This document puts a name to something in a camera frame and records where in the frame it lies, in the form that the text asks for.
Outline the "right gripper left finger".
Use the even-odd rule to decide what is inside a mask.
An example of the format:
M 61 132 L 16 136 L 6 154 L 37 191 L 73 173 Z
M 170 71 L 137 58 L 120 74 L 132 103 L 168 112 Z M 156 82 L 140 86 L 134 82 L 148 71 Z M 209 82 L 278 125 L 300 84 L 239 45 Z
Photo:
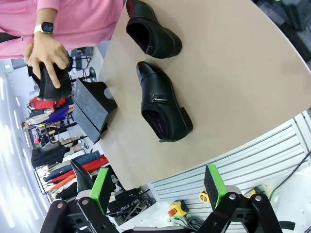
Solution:
M 55 200 L 49 207 L 40 233 L 117 233 L 107 217 L 113 183 L 102 168 L 91 190 L 83 190 L 71 202 Z

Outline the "clothes rack with garments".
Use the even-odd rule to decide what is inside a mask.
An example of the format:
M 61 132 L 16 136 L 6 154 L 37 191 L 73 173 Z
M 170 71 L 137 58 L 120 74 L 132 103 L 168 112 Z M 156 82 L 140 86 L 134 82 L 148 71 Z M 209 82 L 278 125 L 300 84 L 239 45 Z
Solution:
M 52 192 L 52 198 L 63 199 L 77 195 L 77 179 L 70 160 L 90 173 L 108 163 L 108 159 L 97 150 L 74 155 L 69 147 L 61 146 L 60 143 L 49 148 L 35 148 L 32 150 L 30 167 L 40 194 Z
M 70 96 L 57 101 L 39 100 L 33 98 L 26 105 L 29 115 L 25 121 L 21 122 L 22 129 L 44 126 L 52 129 L 60 128 L 62 121 L 74 110 L 74 103 Z

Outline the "black pedestal stool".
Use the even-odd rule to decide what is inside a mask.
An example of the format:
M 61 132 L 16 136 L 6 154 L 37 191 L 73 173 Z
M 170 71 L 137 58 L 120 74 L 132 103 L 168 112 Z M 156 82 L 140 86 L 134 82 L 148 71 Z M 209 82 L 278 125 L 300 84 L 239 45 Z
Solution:
M 96 71 L 90 66 L 94 54 L 93 47 L 81 47 L 73 49 L 70 52 L 70 65 L 69 69 L 76 71 L 83 71 L 83 78 L 85 80 L 89 79 L 92 83 L 97 81 Z

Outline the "white slatted panel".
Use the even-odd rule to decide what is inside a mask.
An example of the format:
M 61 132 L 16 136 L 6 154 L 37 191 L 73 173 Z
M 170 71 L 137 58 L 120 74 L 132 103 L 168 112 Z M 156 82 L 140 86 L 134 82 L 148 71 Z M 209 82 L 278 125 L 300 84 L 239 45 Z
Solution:
M 263 181 L 290 174 L 311 151 L 311 110 L 221 156 L 166 179 L 149 183 L 157 201 L 184 200 L 189 215 L 205 219 L 212 208 L 199 201 L 207 164 L 214 164 L 227 185 L 246 193 Z

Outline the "person's left forearm pink sleeve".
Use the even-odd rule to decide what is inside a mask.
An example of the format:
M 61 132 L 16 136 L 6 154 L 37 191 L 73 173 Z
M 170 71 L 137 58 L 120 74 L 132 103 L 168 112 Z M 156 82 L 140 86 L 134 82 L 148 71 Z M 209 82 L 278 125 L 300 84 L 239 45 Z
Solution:
M 36 0 L 36 26 L 43 22 L 55 23 L 60 0 Z

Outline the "black undershirt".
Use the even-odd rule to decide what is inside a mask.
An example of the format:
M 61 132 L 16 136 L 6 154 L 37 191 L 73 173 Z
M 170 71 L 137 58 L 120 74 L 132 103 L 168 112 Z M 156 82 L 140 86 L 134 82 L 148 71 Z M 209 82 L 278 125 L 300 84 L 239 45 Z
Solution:
M 20 38 L 20 36 L 14 36 L 14 35 L 10 35 L 8 33 L 0 32 L 0 43 L 10 41 L 10 40 L 14 40 L 14 39 L 19 39 L 19 38 Z

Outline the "black floor equipment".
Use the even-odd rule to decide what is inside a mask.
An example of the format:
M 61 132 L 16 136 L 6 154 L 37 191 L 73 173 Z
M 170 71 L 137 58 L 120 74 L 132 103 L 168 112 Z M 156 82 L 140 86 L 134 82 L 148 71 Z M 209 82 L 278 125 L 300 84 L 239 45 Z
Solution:
M 251 0 L 311 65 L 311 0 Z

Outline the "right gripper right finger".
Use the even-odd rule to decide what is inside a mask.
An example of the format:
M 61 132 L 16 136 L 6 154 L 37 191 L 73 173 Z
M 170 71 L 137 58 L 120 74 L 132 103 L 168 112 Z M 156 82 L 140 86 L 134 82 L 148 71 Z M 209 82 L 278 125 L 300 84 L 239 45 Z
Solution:
M 213 211 L 199 233 L 225 233 L 232 222 L 241 223 L 246 233 L 283 233 L 265 194 L 246 198 L 228 191 L 215 165 L 206 166 L 204 185 Z

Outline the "yellow red emergency stop button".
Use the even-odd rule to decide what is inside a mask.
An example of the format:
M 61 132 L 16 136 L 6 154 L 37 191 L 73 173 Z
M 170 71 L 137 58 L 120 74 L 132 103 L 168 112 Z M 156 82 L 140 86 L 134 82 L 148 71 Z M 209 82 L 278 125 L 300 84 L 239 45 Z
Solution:
M 170 210 L 168 211 L 168 215 L 170 217 L 174 216 L 186 216 L 189 209 L 183 200 L 176 200 L 170 204 Z

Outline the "pink zip hoodie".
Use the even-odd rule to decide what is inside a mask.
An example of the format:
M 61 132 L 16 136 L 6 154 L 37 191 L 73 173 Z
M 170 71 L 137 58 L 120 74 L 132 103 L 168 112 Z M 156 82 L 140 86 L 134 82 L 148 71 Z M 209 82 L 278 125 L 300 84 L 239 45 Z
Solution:
M 57 11 L 53 36 L 72 50 L 109 40 L 123 6 L 124 0 L 0 0 L 0 33 L 14 36 L 0 43 L 0 59 L 23 58 L 40 10 Z

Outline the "black pointed object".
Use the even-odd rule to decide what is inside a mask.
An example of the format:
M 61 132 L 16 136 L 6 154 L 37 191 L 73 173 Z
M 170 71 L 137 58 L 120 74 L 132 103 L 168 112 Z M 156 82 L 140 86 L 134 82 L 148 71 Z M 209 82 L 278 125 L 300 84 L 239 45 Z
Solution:
M 77 179 L 77 193 L 92 189 L 92 176 L 76 161 L 70 160 L 70 164 Z

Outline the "white smartwatch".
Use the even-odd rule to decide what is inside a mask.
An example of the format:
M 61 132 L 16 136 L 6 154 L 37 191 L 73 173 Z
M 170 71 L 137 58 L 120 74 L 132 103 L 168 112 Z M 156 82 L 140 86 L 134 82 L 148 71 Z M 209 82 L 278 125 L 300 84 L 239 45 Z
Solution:
M 51 22 L 43 22 L 42 24 L 36 25 L 34 29 L 34 34 L 36 33 L 46 33 L 53 34 L 54 24 Z

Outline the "black leather shoe silver buckle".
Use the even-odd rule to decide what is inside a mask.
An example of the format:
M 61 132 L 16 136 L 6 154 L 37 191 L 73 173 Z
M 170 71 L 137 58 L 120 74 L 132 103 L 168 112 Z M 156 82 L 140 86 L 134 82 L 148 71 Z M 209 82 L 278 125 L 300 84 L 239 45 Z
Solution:
M 184 107 L 178 104 L 173 83 L 159 67 L 140 61 L 136 66 L 142 89 L 141 114 L 160 142 L 176 142 L 193 130 Z

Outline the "person's left hand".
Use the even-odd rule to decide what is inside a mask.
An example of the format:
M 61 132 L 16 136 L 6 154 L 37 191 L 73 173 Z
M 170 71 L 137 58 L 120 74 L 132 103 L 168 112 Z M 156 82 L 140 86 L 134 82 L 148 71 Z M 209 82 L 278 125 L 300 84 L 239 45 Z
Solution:
M 33 68 L 33 73 L 41 78 L 40 64 L 43 63 L 56 88 L 61 86 L 54 65 L 65 69 L 69 63 L 67 51 L 64 46 L 53 38 L 52 35 L 37 32 L 24 53 L 24 61 Z

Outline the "black shoe stand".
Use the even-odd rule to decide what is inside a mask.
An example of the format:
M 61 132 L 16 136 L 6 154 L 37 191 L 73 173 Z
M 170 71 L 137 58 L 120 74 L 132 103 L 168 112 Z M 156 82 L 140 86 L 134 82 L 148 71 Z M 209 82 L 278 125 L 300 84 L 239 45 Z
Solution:
M 105 123 L 103 129 L 99 131 L 76 103 L 73 105 L 72 115 L 73 119 L 77 122 L 93 144 L 96 144 L 100 140 L 102 133 L 108 129 L 108 125 Z
M 82 78 L 76 80 L 74 100 L 94 124 L 106 122 L 110 113 L 117 108 L 116 101 L 105 95 L 107 89 L 104 82 L 89 83 Z

